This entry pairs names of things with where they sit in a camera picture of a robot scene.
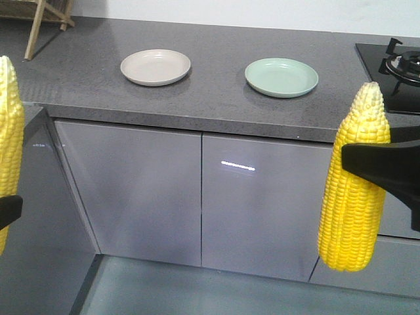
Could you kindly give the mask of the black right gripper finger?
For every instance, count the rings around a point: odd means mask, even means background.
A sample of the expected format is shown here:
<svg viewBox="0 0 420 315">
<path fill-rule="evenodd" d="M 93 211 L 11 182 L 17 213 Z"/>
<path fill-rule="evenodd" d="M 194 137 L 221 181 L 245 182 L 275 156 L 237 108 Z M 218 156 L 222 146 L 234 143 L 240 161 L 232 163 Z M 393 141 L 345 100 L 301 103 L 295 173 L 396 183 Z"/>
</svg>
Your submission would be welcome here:
<svg viewBox="0 0 420 315">
<path fill-rule="evenodd" d="M 419 231 L 419 127 L 392 127 L 391 142 L 358 142 L 341 148 L 341 164 L 376 184 L 411 210 L 411 229 Z"/>
</svg>

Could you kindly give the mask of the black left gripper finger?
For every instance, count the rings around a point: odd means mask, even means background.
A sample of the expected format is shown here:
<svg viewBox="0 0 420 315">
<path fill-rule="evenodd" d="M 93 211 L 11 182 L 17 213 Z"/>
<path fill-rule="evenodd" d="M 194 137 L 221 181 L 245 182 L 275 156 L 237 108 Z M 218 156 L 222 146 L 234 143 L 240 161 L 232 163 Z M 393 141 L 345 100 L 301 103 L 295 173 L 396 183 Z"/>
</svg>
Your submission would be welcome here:
<svg viewBox="0 0 420 315">
<path fill-rule="evenodd" d="M 5 196 L 0 199 L 0 229 L 4 229 L 22 215 L 23 198 L 19 195 Z"/>
</svg>

